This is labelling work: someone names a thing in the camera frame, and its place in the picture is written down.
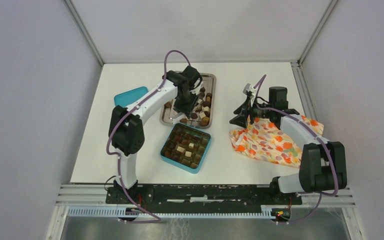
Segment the metal serving tongs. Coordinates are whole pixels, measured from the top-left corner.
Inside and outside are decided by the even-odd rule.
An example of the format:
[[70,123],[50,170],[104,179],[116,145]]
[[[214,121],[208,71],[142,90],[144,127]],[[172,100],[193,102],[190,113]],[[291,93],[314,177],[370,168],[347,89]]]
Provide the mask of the metal serving tongs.
[[188,121],[187,116],[183,112],[176,113],[174,116],[171,117],[172,124],[176,124],[180,122],[182,119],[186,119]]

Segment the teal chocolate box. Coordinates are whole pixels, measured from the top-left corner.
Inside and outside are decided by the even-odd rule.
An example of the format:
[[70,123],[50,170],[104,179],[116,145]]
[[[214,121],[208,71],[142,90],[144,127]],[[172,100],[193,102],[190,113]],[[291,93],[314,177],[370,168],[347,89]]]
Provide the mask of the teal chocolate box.
[[212,136],[200,129],[176,123],[162,146],[160,156],[170,165],[197,174],[209,152]]

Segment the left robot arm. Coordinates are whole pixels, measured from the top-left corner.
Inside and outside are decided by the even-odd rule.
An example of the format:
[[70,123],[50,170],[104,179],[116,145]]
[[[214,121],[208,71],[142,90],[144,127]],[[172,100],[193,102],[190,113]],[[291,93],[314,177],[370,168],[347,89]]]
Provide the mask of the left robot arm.
[[137,190],[137,153],[145,142],[144,125],[164,104],[174,100],[174,110],[189,117],[198,101],[198,88],[202,76],[197,69],[188,65],[182,72],[168,71],[150,92],[126,107],[117,105],[111,113],[108,134],[108,155],[116,155],[117,183],[121,186],[118,197],[125,204],[133,203]]

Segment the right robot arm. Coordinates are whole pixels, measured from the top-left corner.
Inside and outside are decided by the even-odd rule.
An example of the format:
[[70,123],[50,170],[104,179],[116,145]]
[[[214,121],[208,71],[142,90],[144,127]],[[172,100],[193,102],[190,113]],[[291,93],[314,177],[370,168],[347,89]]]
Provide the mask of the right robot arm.
[[259,89],[247,84],[246,100],[229,121],[233,150],[255,160],[298,169],[275,177],[269,199],[282,204],[290,193],[332,196],[347,186],[345,147],[323,137],[323,124],[289,108],[288,90],[270,87],[268,102],[258,102]]

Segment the pile of assorted chocolates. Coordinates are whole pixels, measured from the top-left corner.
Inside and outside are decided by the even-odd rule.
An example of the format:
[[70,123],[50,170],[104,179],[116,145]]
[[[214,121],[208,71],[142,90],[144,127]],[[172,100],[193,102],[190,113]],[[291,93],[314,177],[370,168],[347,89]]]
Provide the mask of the pile of assorted chocolates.
[[[195,128],[206,128],[210,124],[211,97],[207,96],[208,90],[204,86],[199,90],[194,90],[194,93],[198,95],[195,107],[190,116],[187,116],[188,121],[184,118],[179,123]],[[163,105],[159,119],[161,124],[166,126],[174,125],[172,124],[171,117],[178,113],[173,109],[174,102],[175,98]]]

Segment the silver metal tray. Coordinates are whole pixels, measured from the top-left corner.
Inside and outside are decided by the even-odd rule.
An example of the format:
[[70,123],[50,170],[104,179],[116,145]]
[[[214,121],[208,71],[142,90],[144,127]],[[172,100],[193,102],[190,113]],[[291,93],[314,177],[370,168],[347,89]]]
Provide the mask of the silver metal tray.
[[207,88],[207,96],[211,97],[211,103],[210,103],[210,120],[209,120],[209,126],[205,128],[198,128],[198,129],[208,129],[213,120],[213,110],[212,110],[212,104],[213,104],[213,98],[214,98],[214,92],[216,88],[216,76],[210,73],[202,73],[202,81],[199,81],[200,85],[196,89],[193,90],[193,93],[195,94],[195,90],[199,90],[201,87],[206,87]]

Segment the floral cloth bag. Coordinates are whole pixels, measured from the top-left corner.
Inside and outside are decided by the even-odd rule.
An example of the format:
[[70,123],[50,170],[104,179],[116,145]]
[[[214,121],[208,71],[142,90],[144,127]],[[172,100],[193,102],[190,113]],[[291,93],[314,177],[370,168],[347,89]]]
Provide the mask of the floral cloth bag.
[[229,132],[234,151],[258,161],[298,169],[302,148],[267,118],[255,118],[253,124]]

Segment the teal box lid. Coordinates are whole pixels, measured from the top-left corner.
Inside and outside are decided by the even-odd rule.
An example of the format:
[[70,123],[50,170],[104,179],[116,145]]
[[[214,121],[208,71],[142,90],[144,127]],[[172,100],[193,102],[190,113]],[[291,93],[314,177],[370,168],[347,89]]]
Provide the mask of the teal box lid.
[[119,93],[114,96],[114,105],[121,106],[125,108],[126,106],[136,102],[144,95],[148,93],[148,88],[146,86],[137,87],[135,89]]

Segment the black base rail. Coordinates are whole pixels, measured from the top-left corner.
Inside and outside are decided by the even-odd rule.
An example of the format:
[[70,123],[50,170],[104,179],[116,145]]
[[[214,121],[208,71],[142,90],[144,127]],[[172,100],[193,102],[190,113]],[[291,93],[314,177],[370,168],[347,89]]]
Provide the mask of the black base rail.
[[133,199],[153,214],[251,214],[262,206],[303,203],[294,193],[281,193],[268,185],[139,184],[128,191],[120,186],[107,190],[106,204],[130,204]]

